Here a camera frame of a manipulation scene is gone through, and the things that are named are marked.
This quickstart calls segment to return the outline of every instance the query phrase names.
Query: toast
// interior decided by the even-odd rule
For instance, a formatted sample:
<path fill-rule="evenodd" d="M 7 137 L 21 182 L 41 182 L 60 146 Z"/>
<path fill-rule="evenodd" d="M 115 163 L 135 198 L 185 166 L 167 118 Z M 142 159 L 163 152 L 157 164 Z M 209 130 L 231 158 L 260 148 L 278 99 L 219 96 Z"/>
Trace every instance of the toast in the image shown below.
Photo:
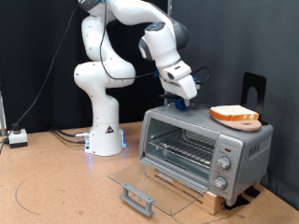
<path fill-rule="evenodd" d="M 220 105 L 209 109 L 209 115 L 220 120 L 258 119 L 259 114 L 241 105 Z"/>

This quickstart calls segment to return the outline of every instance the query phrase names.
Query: label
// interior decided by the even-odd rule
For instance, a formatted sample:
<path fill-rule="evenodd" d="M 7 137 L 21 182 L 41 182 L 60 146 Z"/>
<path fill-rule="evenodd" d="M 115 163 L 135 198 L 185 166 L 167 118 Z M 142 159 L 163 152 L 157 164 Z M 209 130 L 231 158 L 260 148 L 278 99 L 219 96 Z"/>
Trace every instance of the label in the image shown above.
<path fill-rule="evenodd" d="M 113 129 L 111 128 L 111 126 L 109 125 L 109 127 L 106 130 L 106 133 L 114 133 Z"/>

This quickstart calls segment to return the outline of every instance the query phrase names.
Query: metal handle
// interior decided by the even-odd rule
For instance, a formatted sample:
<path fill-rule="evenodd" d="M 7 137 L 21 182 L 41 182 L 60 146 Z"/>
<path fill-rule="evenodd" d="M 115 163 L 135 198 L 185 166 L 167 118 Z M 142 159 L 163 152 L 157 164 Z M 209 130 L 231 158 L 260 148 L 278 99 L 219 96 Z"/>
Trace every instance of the metal handle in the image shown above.
<path fill-rule="evenodd" d="M 152 217 L 153 212 L 151 211 L 151 204 L 155 201 L 153 198 L 150 196 L 146 195 L 145 193 L 141 192 L 140 190 L 132 187 L 128 183 L 123 183 L 121 184 L 123 187 L 123 192 L 121 194 L 121 198 L 131 205 L 134 209 L 138 210 L 142 214 L 146 215 L 147 217 Z M 141 198 L 146 202 L 146 207 L 142 206 L 141 204 L 137 203 L 133 199 L 129 197 L 129 191 L 131 191 L 134 195 L 137 197 Z"/>

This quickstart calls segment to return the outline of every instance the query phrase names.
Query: table surface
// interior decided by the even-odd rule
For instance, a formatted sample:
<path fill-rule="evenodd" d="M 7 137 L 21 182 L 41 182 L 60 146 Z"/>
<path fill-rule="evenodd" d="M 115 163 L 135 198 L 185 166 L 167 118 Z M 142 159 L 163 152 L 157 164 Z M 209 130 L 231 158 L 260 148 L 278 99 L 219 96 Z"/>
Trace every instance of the table surface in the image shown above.
<path fill-rule="evenodd" d="M 121 124 L 128 147 L 111 157 L 87 154 L 54 133 L 28 134 L 28 147 L 4 147 L 0 156 L 1 223 L 299 223 L 296 209 L 258 185 L 250 204 L 212 216 L 195 205 L 170 217 L 153 207 L 145 217 L 120 199 L 107 176 L 139 160 L 142 122 Z M 86 132 L 88 128 L 68 130 Z"/>

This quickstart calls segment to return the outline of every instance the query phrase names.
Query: toaster oven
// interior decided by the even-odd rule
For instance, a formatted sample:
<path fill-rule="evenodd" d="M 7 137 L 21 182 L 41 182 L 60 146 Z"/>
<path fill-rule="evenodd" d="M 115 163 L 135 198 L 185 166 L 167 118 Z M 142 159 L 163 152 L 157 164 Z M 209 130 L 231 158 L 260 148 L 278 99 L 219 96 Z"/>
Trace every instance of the toaster oven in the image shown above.
<path fill-rule="evenodd" d="M 159 197 L 168 197 L 168 203 L 156 206 L 171 210 L 169 198 L 174 196 L 165 196 L 151 183 L 132 180 L 138 172 L 145 173 L 140 171 L 143 167 L 150 166 L 163 178 L 176 179 L 199 194 L 210 191 L 220 195 L 232 206 L 240 193 L 266 174 L 272 133 L 269 124 L 252 133 L 228 128 L 210 117 L 205 107 L 179 111 L 174 104 L 160 106 L 144 117 L 138 166 L 110 178 L 120 184 L 131 182 L 154 200 L 157 191 L 161 192 Z"/>

